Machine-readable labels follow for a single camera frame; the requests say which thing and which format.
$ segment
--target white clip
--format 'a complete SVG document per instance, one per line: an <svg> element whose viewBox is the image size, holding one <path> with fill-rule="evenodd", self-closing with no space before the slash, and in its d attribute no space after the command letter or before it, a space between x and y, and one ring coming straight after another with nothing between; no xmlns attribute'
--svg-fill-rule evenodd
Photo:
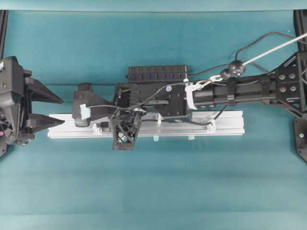
<svg viewBox="0 0 307 230"><path fill-rule="evenodd" d="M93 128L93 133L94 134L96 134L96 135L100 134L101 128L98 128L97 124L93 124L92 128Z"/></svg>
<svg viewBox="0 0 307 230"><path fill-rule="evenodd" d="M189 135L188 136L188 140L195 140L195 136L194 135Z"/></svg>
<svg viewBox="0 0 307 230"><path fill-rule="evenodd" d="M202 85L200 84L187 84L185 87L185 91L187 92L187 102L188 102L188 107L190 109L197 109L194 105L194 100L193 100L193 91L195 90L201 90L202 89Z"/></svg>
<svg viewBox="0 0 307 230"><path fill-rule="evenodd" d="M213 119L210 122L211 122L211 124L207 126L208 132L215 133L216 132L216 121Z"/></svg>
<svg viewBox="0 0 307 230"><path fill-rule="evenodd" d="M91 109L86 107L86 104L81 104L80 105L80 109L81 109L81 119L85 120L87 118L91 117Z"/></svg>
<svg viewBox="0 0 307 230"><path fill-rule="evenodd" d="M161 119L162 119L162 116L161 116L161 114L158 114L158 125L161 125Z"/></svg>
<svg viewBox="0 0 307 230"><path fill-rule="evenodd" d="M211 77L209 78L209 80L210 80L211 82L215 82L215 81L222 81L223 78L221 78L221 75L213 75L213 76L211 76Z"/></svg>

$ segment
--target black frame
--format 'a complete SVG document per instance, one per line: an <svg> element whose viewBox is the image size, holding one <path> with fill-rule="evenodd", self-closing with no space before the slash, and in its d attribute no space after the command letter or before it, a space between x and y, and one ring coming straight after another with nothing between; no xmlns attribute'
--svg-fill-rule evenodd
<svg viewBox="0 0 307 230"><path fill-rule="evenodd" d="M0 59L3 59L8 17L9 17L9 11L0 11Z"/></svg>

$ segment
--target black cable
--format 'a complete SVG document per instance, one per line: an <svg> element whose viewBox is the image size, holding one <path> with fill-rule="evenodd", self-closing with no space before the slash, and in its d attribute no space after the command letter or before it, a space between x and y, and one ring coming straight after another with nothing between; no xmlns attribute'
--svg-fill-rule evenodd
<svg viewBox="0 0 307 230"><path fill-rule="evenodd" d="M223 109L221 109L221 111L214 117L214 120L216 120L217 118L219 118L219 116L225 111L225 109L228 107L228 104L227 105L225 105L224 107L223 107ZM191 124L194 124L194 125L198 125L198 126L209 126L209 125L211 125L212 124L212 122L210 121L210 122L207 122L207 123L198 123L198 122L195 122L195 121L189 121L189 123L191 123Z"/></svg>
<svg viewBox="0 0 307 230"><path fill-rule="evenodd" d="M194 77L198 77L198 76L201 76L201 75L204 75L208 72L211 72L213 70L216 70L216 69L221 69L221 68L224 68L224 67L228 67L229 64L223 64L223 65L220 65L220 66L215 66L215 67L212 67L210 69L206 69L202 72L199 72L199 73L195 73L195 74L189 74L189 78L194 78ZM249 63L249 65L252 65L258 69L260 69L261 71L263 71L264 73L269 73L269 71L267 71L265 68L261 67L260 65L256 64L255 62L251 62Z"/></svg>
<svg viewBox="0 0 307 230"><path fill-rule="evenodd" d="M245 47L239 49L239 50L236 52L235 59L238 60L238 54L239 54L240 52L242 52L243 50L246 50L246 49L250 48L251 46L254 46L254 45L257 44L258 42L260 42L262 39L264 39L264 38L266 38L266 37L268 37L268 36L270 36L270 35L280 35L280 36L287 37L287 38L290 38L290 39L295 38L295 37L292 37L292 36L290 36L290 35L287 35L287 34L284 34L284 33L280 33L280 32L269 32L269 33L266 33L266 34L264 34L263 36L261 36L260 38L258 38L256 41L254 41L254 42L250 43L249 45L247 45L247 46L245 46ZM304 41L298 40L298 42L301 42L301 43L307 45L307 43L304 42Z"/></svg>
<svg viewBox="0 0 307 230"><path fill-rule="evenodd" d="M188 83L193 83L193 82L198 82L200 80L194 80L194 81L189 81ZM153 97L155 97L162 89L168 87L168 86L175 86L175 85L183 85L183 84L186 84L187 82L179 82L179 83L173 83L173 84L168 84L168 85L165 85L165 86L162 86L161 88L159 88L154 94L152 94L151 96L149 96L147 99L145 99L144 101L142 101L141 103L138 103L138 104L135 104L135 105L132 105L132 106L129 106L129 107L119 107L119 106L115 106L115 105L108 105L108 104L100 104L100 105L92 105L92 106L89 106L87 108L95 108L95 107L111 107L111 108L116 108L116 109L119 109L119 110L130 110L130 109L133 109L133 108L137 108L137 107L140 107L142 105L144 105L145 103L147 103L150 99L152 99Z"/></svg>
<svg viewBox="0 0 307 230"><path fill-rule="evenodd" d="M221 68L227 67L227 66L228 66L228 64L223 64L223 65L220 65L220 66L213 67L213 68L211 68L211 69L204 70L204 71L199 72L199 73L189 74L189 78L198 77L198 76L200 76L200 75L204 75L204 74L206 74L206 73L208 73L208 72L211 72L211 71L213 71L213 70L221 69Z"/></svg>

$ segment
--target black mount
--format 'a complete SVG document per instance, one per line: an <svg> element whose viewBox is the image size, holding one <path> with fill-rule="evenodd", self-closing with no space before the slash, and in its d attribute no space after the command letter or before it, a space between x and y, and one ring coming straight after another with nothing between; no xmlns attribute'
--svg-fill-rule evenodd
<svg viewBox="0 0 307 230"><path fill-rule="evenodd" d="M303 68L305 63L307 63L307 52L296 52L268 74L238 77L238 73L243 73L244 68L242 68L242 62L235 61L228 68L228 72L232 74L225 75L226 80L219 84L209 84L193 92L194 104L199 108L204 108L215 107L218 104L235 106L237 103L259 101L286 109L296 117L306 119L306 86L303 83L303 77L306 77L307 74ZM161 72L162 69L161 67L130 67L129 82L119 83L116 86L112 103L94 94L91 84L80 84L74 93L73 117L76 126L88 126L90 121L108 116L110 118L109 129L114 138L113 149L130 150L135 145L142 122L141 118L146 112L158 112L167 122L189 121L185 85L169 86L171 83L182 82L182 75L185 75L185 72L180 71L188 67L185 65L178 68L168 66L164 68L165 73ZM174 70L179 70L179 72L167 72ZM144 81L143 76L150 76L150 78ZM164 88L147 100L161 87ZM145 100L146 103L142 106L135 107ZM110 107L93 107L91 117L81 120L81 104L86 104L87 107L115 105L124 108L134 106L134 108L123 111Z"/></svg>
<svg viewBox="0 0 307 230"><path fill-rule="evenodd" d="M63 101L23 69L16 57L0 60L0 156L9 145L26 145L34 133L64 121L32 113L32 102Z"/></svg>

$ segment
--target wire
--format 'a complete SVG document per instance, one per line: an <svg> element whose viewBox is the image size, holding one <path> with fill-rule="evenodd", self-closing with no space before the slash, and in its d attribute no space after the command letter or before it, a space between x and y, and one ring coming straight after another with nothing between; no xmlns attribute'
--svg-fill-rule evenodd
<svg viewBox="0 0 307 230"><path fill-rule="evenodd" d="M255 44L257 44L258 42L260 42L261 40L263 40L264 38L266 38L266 37L268 37L268 36L270 36L270 35L280 35L280 36L287 37L287 38L290 38L290 39L294 39L294 38L295 38L295 37L293 37L293 36L290 36L290 35L287 35L287 34L284 34L284 33L281 33L281 32L269 32L269 33L266 33L266 34L264 34L263 36L261 36L260 38L258 38L256 41L254 41L254 42L250 43L249 45L247 45L247 46L245 46L245 47L239 49L239 50L236 52L236 57L235 57L235 59L238 60L238 55L239 55L240 52L242 52L242 51L244 51L244 50L246 50L246 49L248 49L248 48L254 46ZM307 45L307 42L300 41L300 40L298 40L298 42L301 42L301 43Z"/></svg>
<svg viewBox="0 0 307 230"><path fill-rule="evenodd" d="M208 72L211 72L211 71L213 71L213 70L221 69L221 68L223 68L223 67L227 67L228 65L229 65L229 64L223 64L223 65L219 65L219 66L213 67L213 68L211 68L211 69L204 70L204 71L199 72L199 73L189 74L189 77L191 77L191 78L193 78L193 77L198 77L198 76L200 76L200 75L204 75L204 74L206 74L206 73L208 73Z"/></svg>
<svg viewBox="0 0 307 230"><path fill-rule="evenodd" d="M254 62L251 62L251 63L249 63L249 64L252 65L252 66L254 66L254 67L256 67L256 68L258 68L258 69L260 69L260 70L263 71L264 73L269 73L269 71L267 71L265 68L261 67L260 65L254 63ZM213 70L221 69L221 68L228 67L228 66L229 66L229 64L223 64L223 65L215 66L215 67L212 67L212 68L210 68L210 69L206 69L206 70L204 70L204 71L202 71L202 72L199 72L199 73L189 74L189 78L198 77L198 76L204 75L204 74L206 74L206 73L209 73L209 72L211 72L211 71L213 71Z"/></svg>
<svg viewBox="0 0 307 230"><path fill-rule="evenodd" d="M270 50L268 50L268 51L266 51L266 52L264 52L264 53L262 53L262 54L260 54L260 55L258 55L256 57L252 58L251 60L248 60L248 61L244 62L243 65L246 66L247 64L249 64L249 63L251 63L251 62L253 62L255 60L258 60L259 58L262 58L262 57L264 57L264 56L266 56L266 55L268 55L268 54L270 54L270 53L272 53L272 52L274 52L274 51L276 51L278 49L281 49L281 48L283 48L283 47L285 47L287 45L290 45L293 42L297 42L298 40L300 40L300 39L302 39L304 37L307 37L307 33L304 33L304 34L302 34L302 35L300 35L300 36L298 36L298 37L296 37L296 38L294 38L294 39L292 39L292 40L290 40L288 42L282 43L279 46L276 46L276 47L274 47L274 48L272 48L272 49L270 49Z"/></svg>
<svg viewBox="0 0 307 230"><path fill-rule="evenodd" d="M115 106L115 105L108 105L108 104L100 104L100 105L92 105L92 106L89 106L87 108L95 108L95 107L112 107L112 108L116 108L116 109L119 109L119 110L130 110L130 109L133 109L133 108L137 108L137 107L140 107L142 105L144 105L145 103L147 103L150 99L152 99L153 97L155 97L162 89L168 87L168 86L175 86L175 85L182 85L182 84L186 84L186 82L180 82L180 83L173 83L173 84L168 84L168 85L164 85L162 86L161 88L159 88L154 94L152 94L151 96L149 96L147 99L145 99L143 102L141 103L138 103L138 104L135 104L135 105L132 105L132 106L129 106L129 107L119 107L119 106Z"/></svg>
<svg viewBox="0 0 307 230"><path fill-rule="evenodd" d="M214 120L216 120L217 118L219 118L219 116L225 111L225 109L228 107L228 104L227 105L225 105L224 107L223 107L223 109L221 109L221 111L213 118ZM210 121L210 122L207 122L207 123L198 123L198 122L195 122L195 121L189 121L189 123L191 123L191 124L194 124L194 125L198 125L198 126L209 126L209 125L211 125L212 124L212 122Z"/></svg>
<svg viewBox="0 0 307 230"><path fill-rule="evenodd" d="M257 44L258 42L260 42L261 40L263 40L264 38L270 36L270 35L280 35L280 36L284 36L284 37L287 37L287 38L290 38L290 39L295 39L295 37L293 36L290 36L290 35L287 35L287 34L284 34L284 33L281 33L281 32L269 32L269 33L266 33L264 34L263 36L261 36L260 38L258 38L256 41L250 43L249 45L239 49L237 52L236 52L236 55L235 55L235 60L238 60L238 55L240 52L254 46L255 44ZM298 40L298 42L301 42L303 44L306 44L307 45L307 42L304 42L304 41L301 41L301 40ZM249 63L250 65L253 65L254 67L260 69L261 71L265 72L265 73L269 73L269 71L267 71L265 68L261 67L260 65L256 64L255 62L250 62ZM195 73L195 74L189 74L189 77L197 77L197 76L200 76L200 75L203 75L203 74L206 74L210 71L213 71L213 70L216 70L216 69L221 69L223 67L227 67L228 64L224 64L224 65L220 65L220 66L216 66L216 67L213 67L213 68L210 68L210 69L207 69L207 70L204 70L202 72L199 72L199 73Z"/></svg>

